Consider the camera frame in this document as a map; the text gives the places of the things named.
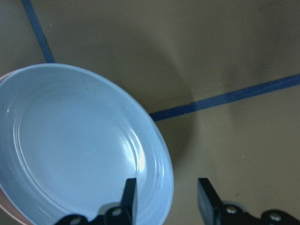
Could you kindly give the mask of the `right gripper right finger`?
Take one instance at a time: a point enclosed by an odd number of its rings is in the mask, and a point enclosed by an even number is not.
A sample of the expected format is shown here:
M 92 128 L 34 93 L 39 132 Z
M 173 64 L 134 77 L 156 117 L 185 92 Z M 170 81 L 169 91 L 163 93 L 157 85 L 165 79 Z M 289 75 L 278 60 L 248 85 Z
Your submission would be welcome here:
M 267 210 L 259 218 L 237 204 L 225 203 L 207 178 L 197 182 L 198 209 L 206 225 L 298 225 L 300 221 L 281 210 Z

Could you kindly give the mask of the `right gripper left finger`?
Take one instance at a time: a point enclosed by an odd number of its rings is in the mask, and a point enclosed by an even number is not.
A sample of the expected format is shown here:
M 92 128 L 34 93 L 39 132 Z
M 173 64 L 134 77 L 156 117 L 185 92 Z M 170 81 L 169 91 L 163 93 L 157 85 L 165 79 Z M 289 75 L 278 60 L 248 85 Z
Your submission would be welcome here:
M 137 215 L 137 181 L 126 180 L 121 201 L 118 206 L 109 208 L 104 214 L 89 221 L 85 216 L 71 214 L 61 218 L 57 225 L 134 225 Z

